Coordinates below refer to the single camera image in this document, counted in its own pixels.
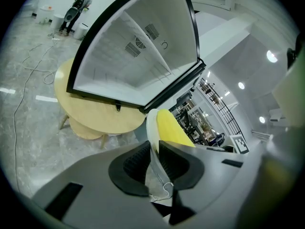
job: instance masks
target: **air vent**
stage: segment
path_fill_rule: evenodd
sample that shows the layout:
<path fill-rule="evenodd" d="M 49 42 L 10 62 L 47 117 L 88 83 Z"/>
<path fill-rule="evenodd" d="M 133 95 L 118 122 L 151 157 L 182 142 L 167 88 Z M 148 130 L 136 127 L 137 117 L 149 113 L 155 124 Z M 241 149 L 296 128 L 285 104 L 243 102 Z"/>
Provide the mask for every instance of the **air vent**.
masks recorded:
<path fill-rule="evenodd" d="M 155 40 L 159 36 L 159 33 L 153 24 L 149 24 L 145 27 L 145 29 L 153 40 Z"/>
<path fill-rule="evenodd" d="M 135 44 L 138 46 L 138 48 L 146 48 L 139 38 L 136 38 Z"/>
<path fill-rule="evenodd" d="M 127 44 L 125 50 L 134 58 L 138 57 L 138 55 L 141 53 L 131 42 Z"/>

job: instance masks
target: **black slot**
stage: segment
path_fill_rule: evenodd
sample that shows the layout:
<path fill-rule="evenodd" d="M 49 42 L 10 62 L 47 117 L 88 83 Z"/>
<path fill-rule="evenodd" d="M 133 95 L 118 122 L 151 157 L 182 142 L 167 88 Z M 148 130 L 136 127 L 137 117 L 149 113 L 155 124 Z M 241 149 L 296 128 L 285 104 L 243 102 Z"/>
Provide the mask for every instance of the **black slot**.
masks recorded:
<path fill-rule="evenodd" d="M 243 162 L 234 161 L 234 160 L 230 160 L 230 159 L 225 159 L 222 163 L 226 164 L 226 165 L 234 166 L 237 168 L 240 168 L 243 165 Z"/>
<path fill-rule="evenodd" d="M 70 182 L 46 207 L 45 211 L 61 220 L 82 189 L 82 185 Z"/>

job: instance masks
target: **round wooden table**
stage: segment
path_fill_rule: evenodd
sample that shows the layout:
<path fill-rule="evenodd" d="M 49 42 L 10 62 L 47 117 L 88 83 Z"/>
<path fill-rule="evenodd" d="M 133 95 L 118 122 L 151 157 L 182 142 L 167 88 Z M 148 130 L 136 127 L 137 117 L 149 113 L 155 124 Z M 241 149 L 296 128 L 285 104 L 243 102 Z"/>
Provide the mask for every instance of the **round wooden table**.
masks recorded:
<path fill-rule="evenodd" d="M 136 108 L 121 106 L 121 110 L 117 111 L 114 104 L 66 92 L 73 60 L 63 63 L 55 74 L 55 94 L 66 113 L 60 129 L 69 119 L 70 127 L 76 135 L 90 140 L 103 136 L 103 147 L 108 134 L 127 133 L 143 123 L 145 115 Z"/>

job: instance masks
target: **white floor marking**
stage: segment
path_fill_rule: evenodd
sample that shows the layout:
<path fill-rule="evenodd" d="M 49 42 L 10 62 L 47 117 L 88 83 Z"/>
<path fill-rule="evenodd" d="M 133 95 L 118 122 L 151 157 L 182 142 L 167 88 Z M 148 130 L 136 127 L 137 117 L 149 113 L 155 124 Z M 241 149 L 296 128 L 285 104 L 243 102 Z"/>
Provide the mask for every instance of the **white floor marking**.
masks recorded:
<path fill-rule="evenodd" d="M 57 103 L 57 98 L 36 95 L 36 100 Z"/>
<path fill-rule="evenodd" d="M 16 91 L 13 90 L 13 89 L 7 89 L 7 88 L 4 88 L 4 87 L 0 87 L 0 92 L 4 92 L 4 93 L 7 93 L 7 94 L 14 94 Z"/>

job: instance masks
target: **black pants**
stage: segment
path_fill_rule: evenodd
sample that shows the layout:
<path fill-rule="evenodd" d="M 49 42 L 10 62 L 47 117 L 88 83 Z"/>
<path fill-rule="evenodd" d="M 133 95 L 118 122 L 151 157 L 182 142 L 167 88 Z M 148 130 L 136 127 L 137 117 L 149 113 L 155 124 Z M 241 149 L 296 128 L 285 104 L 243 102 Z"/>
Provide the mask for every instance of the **black pants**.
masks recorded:
<path fill-rule="evenodd" d="M 75 17 L 73 18 L 73 20 L 71 20 L 71 22 L 70 22 L 70 24 L 69 24 L 69 26 L 68 26 L 68 28 L 67 28 L 67 33 L 68 33 L 68 34 L 69 34 L 69 32 L 71 31 L 71 29 L 72 29 L 74 23 L 77 21 L 77 19 L 79 18 L 80 15 L 81 15 L 81 13 L 78 12 L 78 13 L 75 15 Z M 63 29 L 65 29 L 66 26 L 67 26 L 67 22 L 64 21 L 64 22 L 62 23 L 61 28 L 59 29 L 59 31 L 63 31 Z"/>

